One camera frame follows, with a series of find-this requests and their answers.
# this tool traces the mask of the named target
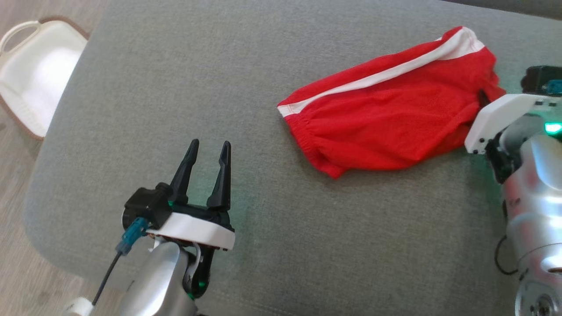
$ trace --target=white plastic mount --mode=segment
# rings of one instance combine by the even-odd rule
[[[506,94],[480,110],[464,140],[466,151],[484,155],[490,139],[504,130],[516,119],[531,111],[550,111],[550,107],[535,105],[537,101],[549,99],[534,94]]]
[[[234,232],[215,223],[182,213],[172,213],[160,229],[149,229],[146,232],[221,249],[234,248]]]

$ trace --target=gray cushion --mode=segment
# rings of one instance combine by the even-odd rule
[[[114,0],[38,157],[25,208],[31,242],[99,282],[128,197],[170,181],[199,138],[189,196],[204,204],[229,140],[237,240],[215,256],[203,311],[512,313],[516,277],[493,264],[505,223],[483,157],[458,150],[334,181],[306,161],[275,108],[303,85],[456,25],[497,55],[508,91],[519,91],[526,67],[562,64],[560,22],[452,3]],[[149,245],[135,245],[110,286],[127,287]]]

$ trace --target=glowing green led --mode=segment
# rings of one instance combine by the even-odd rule
[[[547,134],[556,134],[562,130],[560,123],[545,123],[545,131]]]

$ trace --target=white stripe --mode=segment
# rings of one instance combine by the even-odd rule
[[[379,73],[361,78],[359,80],[340,85],[333,89],[324,91],[306,100],[280,105],[277,107],[283,117],[300,113],[307,105],[310,103],[328,96],[330,94],[336,94],[341,92],[347,92],[357,89],[363,89],[375,85],[377,83],[385,82],[387,80],[396,78],[402,74],[412,71],[416,68],[420,68],[429,64],[435,60],[449,60],[454,58],[459,58],[470,53],[478,52],[484,48],[484,44],[480,42],[476,35],[469,28],[463,27],[450,39],[448,39],[443,45],[437,47],[436,49],[419,56],[413,60],[400,64],[398,66],[389,68],[387,70],[381,71]]]

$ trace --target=red shorts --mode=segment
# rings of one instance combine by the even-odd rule
[[[459,26],[293,92],[277,109],[314,167],[396,170],[463,145],[480,109],[505,91],[495,56]]]

